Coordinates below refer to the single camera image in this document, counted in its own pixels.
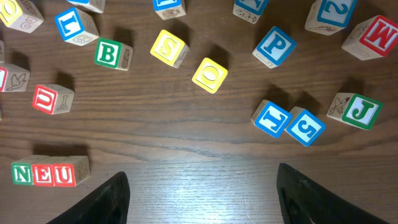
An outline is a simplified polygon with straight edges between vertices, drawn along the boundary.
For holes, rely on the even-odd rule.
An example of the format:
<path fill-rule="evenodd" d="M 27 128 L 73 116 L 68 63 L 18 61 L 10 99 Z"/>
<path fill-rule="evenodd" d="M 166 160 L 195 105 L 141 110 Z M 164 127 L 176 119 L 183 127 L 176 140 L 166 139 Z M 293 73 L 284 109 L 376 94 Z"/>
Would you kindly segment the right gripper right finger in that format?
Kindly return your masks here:
<path fill-rule="evenodd" d="M 285 224 L 387 224 L 386 221 L 330 192 L 286 163 L 279 164 L 277 192 Z"/>

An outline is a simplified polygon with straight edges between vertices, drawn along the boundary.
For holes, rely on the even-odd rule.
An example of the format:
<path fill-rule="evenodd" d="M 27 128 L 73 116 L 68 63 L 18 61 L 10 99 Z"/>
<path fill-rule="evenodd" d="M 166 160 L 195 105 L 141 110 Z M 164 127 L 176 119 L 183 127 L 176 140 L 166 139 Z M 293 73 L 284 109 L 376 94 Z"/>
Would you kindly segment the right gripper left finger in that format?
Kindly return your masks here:
<path fill-rule="evenodd" d="M 49 224 L 126 224 L 130 187 L 125 172 L 118 172 Z"/>

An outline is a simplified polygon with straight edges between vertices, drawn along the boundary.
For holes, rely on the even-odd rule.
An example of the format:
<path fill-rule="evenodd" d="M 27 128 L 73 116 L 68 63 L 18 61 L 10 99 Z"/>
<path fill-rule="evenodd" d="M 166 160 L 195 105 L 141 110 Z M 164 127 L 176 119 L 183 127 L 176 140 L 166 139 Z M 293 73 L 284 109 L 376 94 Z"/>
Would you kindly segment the red U block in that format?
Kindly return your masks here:
<path fill-rule="evenodd" d="M 32 107 L 47 114 L 68 113 L 75 92 L 57 84 L 40 84 L 35 88 Z"/>
<path fill-rule="evenodd" d="M 90 163 L 87 156 L 70 156 L 53 165 L 56 187 L 76 187 L 90 175 Z"/>

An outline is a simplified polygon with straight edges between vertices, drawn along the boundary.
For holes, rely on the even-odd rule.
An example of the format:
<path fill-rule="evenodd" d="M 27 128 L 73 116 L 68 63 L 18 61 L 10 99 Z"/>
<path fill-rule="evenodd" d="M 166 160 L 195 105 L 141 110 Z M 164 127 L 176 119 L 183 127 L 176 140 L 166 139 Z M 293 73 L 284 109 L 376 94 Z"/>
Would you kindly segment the red E block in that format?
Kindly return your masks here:
<path fill-rule="evenodd" d="M 32 164 L 33 181 L 36 186 L 54 187 L 53 165 L 64 161 L 66 156 L 51 156 Z"/>

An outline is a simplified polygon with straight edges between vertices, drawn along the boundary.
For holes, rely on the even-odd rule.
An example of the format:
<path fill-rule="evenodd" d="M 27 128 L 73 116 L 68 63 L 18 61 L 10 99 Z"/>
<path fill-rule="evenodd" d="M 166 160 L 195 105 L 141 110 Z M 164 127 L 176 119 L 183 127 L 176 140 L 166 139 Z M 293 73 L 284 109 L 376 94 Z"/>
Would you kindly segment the green N block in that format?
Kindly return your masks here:
<path fill-rule="evenodd" d="M 11 164 L 12 181 L 16 185 L 33 185 L 32 164 L 48 158 L 45 155 L 31 155 Z"/>

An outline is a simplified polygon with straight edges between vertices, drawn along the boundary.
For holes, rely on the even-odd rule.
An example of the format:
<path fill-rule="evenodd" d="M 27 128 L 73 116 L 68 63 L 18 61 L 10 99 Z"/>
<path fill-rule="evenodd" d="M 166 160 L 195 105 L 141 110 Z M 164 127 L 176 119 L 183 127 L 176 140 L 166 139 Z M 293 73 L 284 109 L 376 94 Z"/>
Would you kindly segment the blue P block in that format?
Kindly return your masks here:
<path fill-rule="evenodd" d="M 290 55 L 296 45 L 294 39 L 279 27 L 274 26 L 252 54 L 268 68 L 276 68 Z"/>

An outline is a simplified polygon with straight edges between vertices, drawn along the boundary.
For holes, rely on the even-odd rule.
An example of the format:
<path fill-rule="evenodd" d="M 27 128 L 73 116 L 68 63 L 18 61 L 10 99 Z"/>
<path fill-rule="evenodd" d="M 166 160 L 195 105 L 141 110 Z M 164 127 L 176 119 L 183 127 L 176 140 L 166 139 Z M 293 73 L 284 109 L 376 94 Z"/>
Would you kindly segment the red I block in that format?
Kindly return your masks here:
<path fill-rule="evenodd" d="M 30 71 L 10 63 L 1 64 L 1 92 L 26 91 Z"/>

